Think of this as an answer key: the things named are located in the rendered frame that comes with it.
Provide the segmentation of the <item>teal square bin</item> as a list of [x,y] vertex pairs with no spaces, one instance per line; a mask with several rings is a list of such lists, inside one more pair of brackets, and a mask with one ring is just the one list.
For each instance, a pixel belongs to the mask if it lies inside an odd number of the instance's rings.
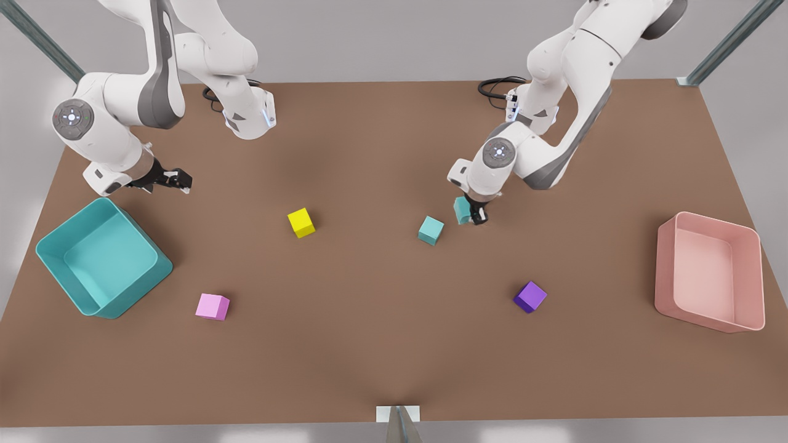
[[174,264],[112,200],[98,198],[43,236],[36,254],[79,311],[116,319]]

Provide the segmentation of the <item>yellow cube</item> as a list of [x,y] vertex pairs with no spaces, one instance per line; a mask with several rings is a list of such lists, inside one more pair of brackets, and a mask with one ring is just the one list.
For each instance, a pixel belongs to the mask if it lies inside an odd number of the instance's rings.
[[304,236],[308,236],[316,231],[315,225],[306,207],[289,213],[287,219],[298,238],[304,238]]

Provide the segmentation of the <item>silver frame post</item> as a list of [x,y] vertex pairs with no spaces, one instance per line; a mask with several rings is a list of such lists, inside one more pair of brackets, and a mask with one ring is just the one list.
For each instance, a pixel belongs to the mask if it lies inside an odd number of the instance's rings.
[[416,423],[421,421],[419,405],[386,405],[376,407],[376,422],[386,423],[386,443],[423,443]]
[[756,6],[747,12],[690,74],[675,79],[678,86],[699,87],[784,2],[785,0],[758,0]]
[[0,0],[0,12],[75,84],[85,75],[76,62],[40,28],[15,0]]

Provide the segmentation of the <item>purple cube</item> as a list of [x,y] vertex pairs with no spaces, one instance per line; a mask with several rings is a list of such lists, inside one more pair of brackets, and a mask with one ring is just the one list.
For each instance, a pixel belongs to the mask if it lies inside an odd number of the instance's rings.
[[547,295],[534,281],[529,281],[515,295],[513,301],[526,313],[532,313],[539,308]]

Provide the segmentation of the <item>pink cube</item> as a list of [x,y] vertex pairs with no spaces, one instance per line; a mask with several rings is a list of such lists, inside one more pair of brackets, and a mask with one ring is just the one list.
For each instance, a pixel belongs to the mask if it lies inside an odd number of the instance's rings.
[[227,316],[229,303],[230,300],[227,297],[223,297],[223,295],[202,293],[195,315],[203,319],[224,321]]

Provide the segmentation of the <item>pink rectangular bin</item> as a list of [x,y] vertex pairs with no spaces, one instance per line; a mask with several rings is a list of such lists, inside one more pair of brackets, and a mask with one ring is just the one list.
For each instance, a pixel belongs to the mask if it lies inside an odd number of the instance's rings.
[[679,212],[657,231],[659,313],[723,333],[765,328],[760,236],[754,229]]

